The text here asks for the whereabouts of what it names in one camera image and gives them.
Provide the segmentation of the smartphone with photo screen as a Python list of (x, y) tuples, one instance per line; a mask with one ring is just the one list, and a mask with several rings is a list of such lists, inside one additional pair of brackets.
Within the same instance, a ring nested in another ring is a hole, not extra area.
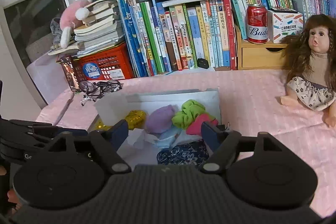
[(62, 66), (63, 72), (65, 74), (70, 89), (73, 92), (78, 92), (80, 90), (79, 83), (76, 77), (74, 66), (72, 65), (71, 57), (70, 56), (61, 57), (59, 59), (59, 63)]

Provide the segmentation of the black binder clip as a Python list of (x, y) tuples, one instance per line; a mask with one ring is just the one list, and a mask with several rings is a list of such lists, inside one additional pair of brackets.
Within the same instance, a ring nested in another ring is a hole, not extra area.
[(217, 128), (220, 131), (230, 131), (230, 124), (229, 123), (227, 123), (227, 124), (219, 124), (219, 125), (217, 125)]

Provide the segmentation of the purple plush toy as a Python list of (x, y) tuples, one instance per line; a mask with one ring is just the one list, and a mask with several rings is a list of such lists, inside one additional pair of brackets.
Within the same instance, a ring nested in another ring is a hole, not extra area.
[(171, 128), (174, 116), (175, 109), (172, 105), (160, 107), (146, 118), (145, 128), (148, 133), (161, 134)]

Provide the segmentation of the red plastic crate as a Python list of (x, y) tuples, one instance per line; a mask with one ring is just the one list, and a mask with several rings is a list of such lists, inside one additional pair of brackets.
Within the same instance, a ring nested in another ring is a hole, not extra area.
[(70, 57), (78, 82), (134, 78), (125, 42), (84, 57)]

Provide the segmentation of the red Budweiser can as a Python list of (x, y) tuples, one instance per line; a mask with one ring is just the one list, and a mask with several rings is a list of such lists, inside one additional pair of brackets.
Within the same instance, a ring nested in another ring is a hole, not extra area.
[(247, 38), (254, 44), (264, 44), (268, 41), (268, 11), (263, 5), (248, 5)]

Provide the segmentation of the gold sequin bow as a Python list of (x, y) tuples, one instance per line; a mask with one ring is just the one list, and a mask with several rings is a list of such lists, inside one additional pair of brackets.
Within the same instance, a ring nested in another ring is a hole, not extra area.
[[(128, 125), (128, 129), (134, 130), (135, 128), (140, 128), (142, 129), (145, 124), (146, 120), (146, 112), (142, 110), (132, 110), (129, 112), (129, 114), (125, 117), (125, 120)], [(102, 122), (101, 118), (98, 118), (94, 123), (93, 123), (93, 129), (94, 130), (103, 130), (107, 131), (111, 128), (112, 126), (105, 125)]]

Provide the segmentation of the miniature black bicycle model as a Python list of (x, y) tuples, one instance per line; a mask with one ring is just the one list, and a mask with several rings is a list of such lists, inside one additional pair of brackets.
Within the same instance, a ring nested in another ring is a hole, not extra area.
[(108, 93), (114, 93), (122, 89), (123, 84), (118, 80), (90, 82), (82, 81), (79, 83), (80, 91), (83, 93), (81, 106), (87, 101), (96, 102)]

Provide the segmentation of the white shallow tray box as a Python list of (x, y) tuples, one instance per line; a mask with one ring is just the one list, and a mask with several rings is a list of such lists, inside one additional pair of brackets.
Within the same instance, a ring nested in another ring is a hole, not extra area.
[(201, 125), (221, 121), (217, 90), (109, 94), (95, 103), (106, 126), (124, 119), (127, 131), (112, 143), (131, 166), (138, 164), (201, 165), (210, 150)]

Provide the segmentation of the navy floral fabric pouch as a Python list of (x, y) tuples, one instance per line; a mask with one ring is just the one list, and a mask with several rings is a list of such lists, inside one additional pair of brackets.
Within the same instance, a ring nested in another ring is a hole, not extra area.
[(196, 165), (200, 166), (209, 158), (206, 144), (203, 140), (165, 148), (157, 154), (157, 163), (161, 165)]

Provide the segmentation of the pink rabbit plush toy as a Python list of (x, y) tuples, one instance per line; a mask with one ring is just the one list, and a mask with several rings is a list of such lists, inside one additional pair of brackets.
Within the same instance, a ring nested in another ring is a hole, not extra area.
[(87, 5), (90, 5), (92, 2), (93, 0), (77, 0), (63, 11), (60, 17), (60, 29), (62, 30), (60, 38), (61, 48), (65, 49), (69, 46), (74, 29), (81, 26), (83, 19), (89, 16), (90, 11)]

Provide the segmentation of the small wooden drawer box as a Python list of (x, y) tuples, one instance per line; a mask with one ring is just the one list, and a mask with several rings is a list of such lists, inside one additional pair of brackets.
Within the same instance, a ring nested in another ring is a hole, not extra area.
[(253, 44), (242, 39), (238, 26), (235, 26), (237, 38), (238, 70), (248, 69), (283, 69), (283, 56), (286, 44), (267, 42)]

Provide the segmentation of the grey plush toy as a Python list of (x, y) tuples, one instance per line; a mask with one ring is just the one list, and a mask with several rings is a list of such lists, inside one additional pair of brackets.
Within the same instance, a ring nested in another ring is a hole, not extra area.
[(53, 41), (51, 50), (60, 48), (60, 40), (62, 37), (62, 30), (60, 28), (60, 18), (53, 18), (50, 23), (51, 34), (53, 35)]

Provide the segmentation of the row of upright books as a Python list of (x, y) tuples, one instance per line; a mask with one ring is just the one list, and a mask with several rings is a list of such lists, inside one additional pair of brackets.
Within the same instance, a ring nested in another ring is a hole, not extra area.
[(247, 9), (335, 16), (335, 0), (117, 0), (130, 63), (137, 77), (209, 68), (237, 70), (237, 38), (247, 38)]

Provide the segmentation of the stack of lying books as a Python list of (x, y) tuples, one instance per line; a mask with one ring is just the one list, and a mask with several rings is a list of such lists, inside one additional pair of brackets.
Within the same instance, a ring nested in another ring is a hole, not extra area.
[(49, 50), (49, 56), (70, 54), (84, 57), (124, 41), (121, 15), (117, 0), (98, 0), (87, 5), (89, 16), (75, 28), (67, 48)]

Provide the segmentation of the white foam sponge block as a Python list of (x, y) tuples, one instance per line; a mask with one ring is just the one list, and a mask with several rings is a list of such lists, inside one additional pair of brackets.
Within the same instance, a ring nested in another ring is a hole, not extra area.
[(94, 104), (98, 115), (105, 125), (113, 126), (127, 115), (126, 100), (102, 98)]

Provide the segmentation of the blue packaged face mask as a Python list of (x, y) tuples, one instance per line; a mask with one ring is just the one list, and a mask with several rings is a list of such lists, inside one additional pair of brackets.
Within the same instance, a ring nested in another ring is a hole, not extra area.
[(170, 148), (181, 134), (181, 131), (180, 128), (172, 126), (170, 129), (159, 135), (158, 140), (155, 141), (155, 146), (160, 149)]

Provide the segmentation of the brown haired doll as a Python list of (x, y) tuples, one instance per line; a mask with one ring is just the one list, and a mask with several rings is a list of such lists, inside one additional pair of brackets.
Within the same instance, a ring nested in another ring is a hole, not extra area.
[(284, 58), (289, 69), (284, 106), (305, 106), (325, 111), (325, 123), (335, 127), (335, 19), (325, 14), (313, 15), (299, 35), (282, 39)]

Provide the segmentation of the white printed carton box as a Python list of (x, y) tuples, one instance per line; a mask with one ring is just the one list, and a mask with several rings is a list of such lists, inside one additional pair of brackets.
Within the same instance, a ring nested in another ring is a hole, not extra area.
[(281, 43), (288, 35), (299, 35), (303, 24), (303, 15), (299, 12), (268, 10), (268, 36), (273, 43)]

